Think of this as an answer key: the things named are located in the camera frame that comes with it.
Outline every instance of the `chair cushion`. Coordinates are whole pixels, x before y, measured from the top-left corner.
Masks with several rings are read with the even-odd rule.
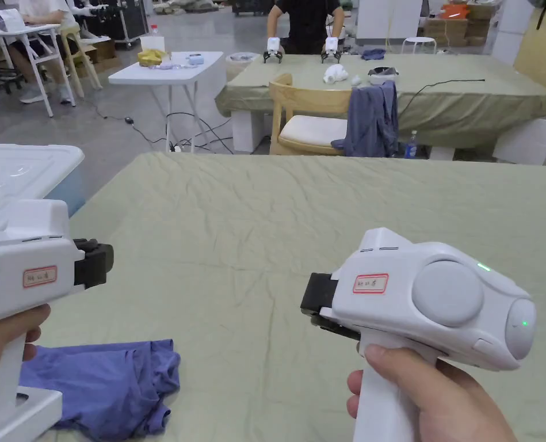
[[[296,115],[282,128],[278,137],[290,142],[330,147],[330,142],[346,137],[346,120]]]

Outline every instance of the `white bin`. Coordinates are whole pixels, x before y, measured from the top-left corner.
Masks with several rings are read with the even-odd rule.
[[[17,199],[59,199],[74,214],[84,204],[77,169],[84,154],[74,146],[0,144],[0,229],[6,207]]]

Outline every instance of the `label with text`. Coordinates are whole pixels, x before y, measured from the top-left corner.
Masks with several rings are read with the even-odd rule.
[[[38,285],[52,284],[58,278],[58,267],[41,267],[28,269],[23,272],[23,288],[36,287]]]
[[[375,273],[374,275],[359,275],[354,281],[352,293],[382,295],[387,289],[388,273]]]

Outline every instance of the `blue jacket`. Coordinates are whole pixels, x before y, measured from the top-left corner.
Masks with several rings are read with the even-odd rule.
[[[353,88],[346,138],[331,142],[347,157],[390,157],[398,148],[398,92],[395,82]]]

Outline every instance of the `person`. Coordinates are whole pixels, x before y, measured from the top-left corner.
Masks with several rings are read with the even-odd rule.
[[[29,361],[35,357],[36,348],[32,342],[37,341],[41,335],[39,326],[48,319],[50,306],[45,304],[17,315],[0,320],[0,362],[5,346],[26,335],[23,361]]]
[[[326,50],[326,19],[334,17],[332,36],[339,38],[345,14],[338,0],[277,0],[267,21],[268,38],[277,36],[278,18],[289,14],[289,38],[281,39],[286,54],[315,54]]]
[[[56,29],[57,34],[59,34],[59,31],[62,29],[77,26],[77,22],[74,20],[74,16],[70,12],[66,0],[20,0],[19,11],[26,25],[59,24],[60,28]],[[45,45],[50,48],[54,47],[50,35],[41,34],[39,35],[39,38],[41,38]],[[56,35],[56,41],[58,42],[58,48],[62,59],[65,59],[66,51],[59,35]],[[68,40],[68,45],[70,46],[72,54],[75,54],[78,51],[76,43],[72,40]],[[31,40],[30,46],[38,56],[48,55],[44,47],[37,40]],[[25,104],[42,101],[44,97],[37,85],[35,73],[33,72],[27,55],[27,49],[23,43],[20,41],[13,42],[9,46],[9,55],[13,64],[23,74],[28,83],[27,91],[20,98],[20,101]],[[68,93],[68,88],[64,83],[64,77],[62,76],[61,71],[62,68],[60,68],[58,60],[49,60],[45,63],[45,66],[56,83],[60,103],[68,104],[70,102],[70,95]]]
[[[492,398],[464,371],[441,360],[436,367],[428,365],[418,353],[403,348],[370,345],[365,358],[420,409],[422,442],[518,442]],[[354,418],[362,379],[363,371],[354,371],[347,379],[354,395],[346,409]]]

